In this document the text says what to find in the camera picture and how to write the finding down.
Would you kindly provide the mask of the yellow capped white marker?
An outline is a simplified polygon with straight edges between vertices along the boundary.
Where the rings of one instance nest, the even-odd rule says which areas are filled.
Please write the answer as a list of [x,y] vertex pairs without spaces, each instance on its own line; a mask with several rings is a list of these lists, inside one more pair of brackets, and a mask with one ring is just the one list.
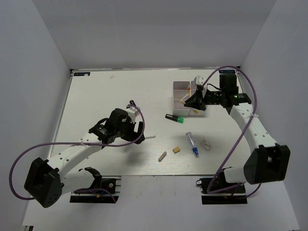
[[[190,94],[190,93],[187,93],[182,99],[180,99],[180,103],[184,105],[184,104],[185,104],[185,101],[186,101],[187,99],[189,99],[190,96],[191,96],[191,94]],[[197,109],[190,108],[190,112],[189,112],[189,115],[190,115],[190,116],[192,116],[192,115],[199,115],[199,114],[200,114],[200,113],[199,113],[199,111],[198,111]]]

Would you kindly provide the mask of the clear blue glue bottle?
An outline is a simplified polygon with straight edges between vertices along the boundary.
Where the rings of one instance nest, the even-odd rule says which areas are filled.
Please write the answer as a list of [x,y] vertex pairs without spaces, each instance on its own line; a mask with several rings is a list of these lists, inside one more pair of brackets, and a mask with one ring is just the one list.
[[199,157],[199,153],[198,153],[198,149],[197,149],[197,146],[196,146],[196,142],[195,142],[195,139],[192,135],[191,132],[187,132],[186,134],[186,140],[189,144],[189,147],[190,149],[192,150],[192,152],[194,153],[194,156],[195,157]]

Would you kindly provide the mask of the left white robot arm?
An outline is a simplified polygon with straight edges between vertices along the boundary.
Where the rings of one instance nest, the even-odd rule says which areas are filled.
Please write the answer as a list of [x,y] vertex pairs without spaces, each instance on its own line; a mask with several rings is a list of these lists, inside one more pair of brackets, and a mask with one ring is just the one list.
[[135,119],[141,111],[134,105],[125,110],[116,108],[109,118],[102,119],[79,141],[70,144],[58,156],[42,160],[35,159],[29,169],[25,189],[44,208],[53,205],[68,187],[65,176],[76,165],[103,147],[113,146],[117,138],[125,140],[126,145],[140,144],[144,141],[144,121],[139,122],[135,131]]

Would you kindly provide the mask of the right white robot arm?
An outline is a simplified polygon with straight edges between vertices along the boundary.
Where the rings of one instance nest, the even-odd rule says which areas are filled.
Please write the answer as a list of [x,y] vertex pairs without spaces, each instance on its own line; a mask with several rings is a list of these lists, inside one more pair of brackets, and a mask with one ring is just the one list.
[[193,83],[195,92],[185,100],[184,106],[204,111],[209,105],[221,105],[243,132],[251,152],[242,167],[229,167],[219,172],[218,188],[228,192],[235,183],[284,180],[291,151],[288,146],[279,145],[267,132],[254,113],[248,95],[239,92],[237,75],[234,72],[220,74],[217,91],[207,89],[204,77],[197,76]]

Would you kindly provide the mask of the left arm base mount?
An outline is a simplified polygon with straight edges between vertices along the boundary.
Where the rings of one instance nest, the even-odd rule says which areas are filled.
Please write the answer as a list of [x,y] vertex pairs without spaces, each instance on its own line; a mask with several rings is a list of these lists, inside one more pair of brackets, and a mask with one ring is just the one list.
[[120,176],[102,176],[98,170],[86,167],[68,174],[66,179],[73,183],[70,203],[115,204],[119,199]]

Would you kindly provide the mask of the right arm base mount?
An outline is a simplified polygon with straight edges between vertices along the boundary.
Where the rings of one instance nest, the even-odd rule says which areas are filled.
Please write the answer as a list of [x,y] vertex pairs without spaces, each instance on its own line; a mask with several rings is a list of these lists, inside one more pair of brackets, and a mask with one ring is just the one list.
[[247,204],[245,186],[236,187],[237,183],[227,183],[221,172],[215,179],[210,191],[219,191],[213,194],[207,192],[207,188],[213,176],[199,178],[195,184],[201,189],[202,205],[245,205]]

